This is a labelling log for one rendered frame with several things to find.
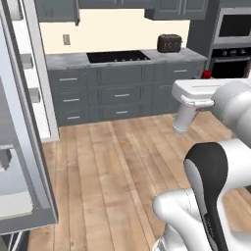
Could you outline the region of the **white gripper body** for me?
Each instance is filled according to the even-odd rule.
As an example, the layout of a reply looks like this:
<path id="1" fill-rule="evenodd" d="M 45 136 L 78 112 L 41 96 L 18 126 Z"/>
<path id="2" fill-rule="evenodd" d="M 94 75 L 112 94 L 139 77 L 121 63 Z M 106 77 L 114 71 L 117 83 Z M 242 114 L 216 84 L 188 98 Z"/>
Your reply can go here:
<path id="1" fill-rule="evenodd" d="M 197 113 L 198 109 L 196 107 L 180 104 L 173 120 L 173 130 L 178 134 L 186 134 Z"/>

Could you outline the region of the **white fridge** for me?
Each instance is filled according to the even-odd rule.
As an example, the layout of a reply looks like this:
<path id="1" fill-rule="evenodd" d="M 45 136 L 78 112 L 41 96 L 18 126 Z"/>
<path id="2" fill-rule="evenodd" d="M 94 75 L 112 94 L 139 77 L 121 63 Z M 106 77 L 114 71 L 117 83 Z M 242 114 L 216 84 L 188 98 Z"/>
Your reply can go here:
<path id="1" fill-rule="evenodd" d="M 7 0 L 40 138 L 58 141 L 59 131 L 34 0 Z"/>

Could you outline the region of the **grey fridge door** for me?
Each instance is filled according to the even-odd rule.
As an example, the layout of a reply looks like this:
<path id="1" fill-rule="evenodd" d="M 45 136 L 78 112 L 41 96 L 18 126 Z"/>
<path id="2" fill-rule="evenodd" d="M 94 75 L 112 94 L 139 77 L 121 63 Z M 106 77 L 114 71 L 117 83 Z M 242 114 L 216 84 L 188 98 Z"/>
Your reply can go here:
<path id="1" fill-rule="evenodd" d="M 58 210 L 7 0 L 0 0 L 0 234 L 50 226 Z"/>

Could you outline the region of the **grey base cupboard run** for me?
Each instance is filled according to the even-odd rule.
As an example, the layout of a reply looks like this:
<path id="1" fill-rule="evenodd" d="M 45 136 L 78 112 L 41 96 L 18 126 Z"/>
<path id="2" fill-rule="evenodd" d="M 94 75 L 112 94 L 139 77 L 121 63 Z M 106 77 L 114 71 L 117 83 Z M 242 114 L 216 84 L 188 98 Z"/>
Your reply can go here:
<path id="1" fill-rule="evenodd" d="M 173 114 L 177 79 L 202 75 L 203 61 L 84 67 L 48 72 L 59 126 Z"/>

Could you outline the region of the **black silver oven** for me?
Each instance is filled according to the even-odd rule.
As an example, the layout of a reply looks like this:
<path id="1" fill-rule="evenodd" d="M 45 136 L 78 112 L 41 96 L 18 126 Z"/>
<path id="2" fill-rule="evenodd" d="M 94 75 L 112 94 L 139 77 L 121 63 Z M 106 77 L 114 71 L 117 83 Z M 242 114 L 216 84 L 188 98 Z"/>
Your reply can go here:
<path id="1" fill-rule="evenodd" d="M 209 71 L 212 78 L 245 78 L 251 65 L 251 47 L 214 49 Z"/>

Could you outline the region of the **dark brown toaster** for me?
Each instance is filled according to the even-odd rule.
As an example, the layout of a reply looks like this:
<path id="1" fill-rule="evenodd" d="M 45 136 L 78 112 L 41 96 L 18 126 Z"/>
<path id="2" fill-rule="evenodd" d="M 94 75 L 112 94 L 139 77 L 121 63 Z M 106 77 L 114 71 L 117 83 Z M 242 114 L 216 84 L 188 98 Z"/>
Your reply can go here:
<path id="1" fill-rule="evenodd" d="M 181 49 L 182 38 L 177 34 L 160 34 L 157 50 L 160 53 L 177 53 Z"/>

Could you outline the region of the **grey tall oven cupboard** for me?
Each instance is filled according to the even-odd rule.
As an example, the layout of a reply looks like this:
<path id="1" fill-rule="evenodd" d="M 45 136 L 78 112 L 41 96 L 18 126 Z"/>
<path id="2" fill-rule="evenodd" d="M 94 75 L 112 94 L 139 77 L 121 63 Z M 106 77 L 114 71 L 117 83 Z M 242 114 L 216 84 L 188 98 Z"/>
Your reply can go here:
<path id="1" fill-rule="evenodd" d="M 190 22 L 186 47 L 210 58 L 214 49 L 247 47 L 248 43 L 215 44 L 215 32 L 221 8 L 251 7 L 251 0 L 209 0 L 206 16 L 203 20 Z"/>

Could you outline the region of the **black hob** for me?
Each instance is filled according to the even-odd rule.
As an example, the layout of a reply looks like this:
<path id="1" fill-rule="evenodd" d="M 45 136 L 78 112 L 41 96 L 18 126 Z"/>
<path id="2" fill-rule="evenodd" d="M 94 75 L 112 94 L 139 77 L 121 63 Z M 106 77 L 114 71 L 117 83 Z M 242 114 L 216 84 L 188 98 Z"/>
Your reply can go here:
<path id="1" fill-rule="evenodd" d="M 140 50 L 88 52 L 87 58 L 91 64 L 149 60 Z"/>

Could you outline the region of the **grey upper cupboard run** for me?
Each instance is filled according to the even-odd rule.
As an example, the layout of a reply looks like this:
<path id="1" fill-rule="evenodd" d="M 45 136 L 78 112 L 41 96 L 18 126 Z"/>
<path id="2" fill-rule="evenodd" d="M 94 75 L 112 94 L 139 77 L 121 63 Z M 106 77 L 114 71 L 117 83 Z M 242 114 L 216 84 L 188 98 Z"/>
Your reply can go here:
<path id="1" fill-rule="evenodd" d="M 152 21 L 203 20 L 209 0 L 34 0 L 42 23 L 80 22 L 80 9 L 143 9 Z"/>

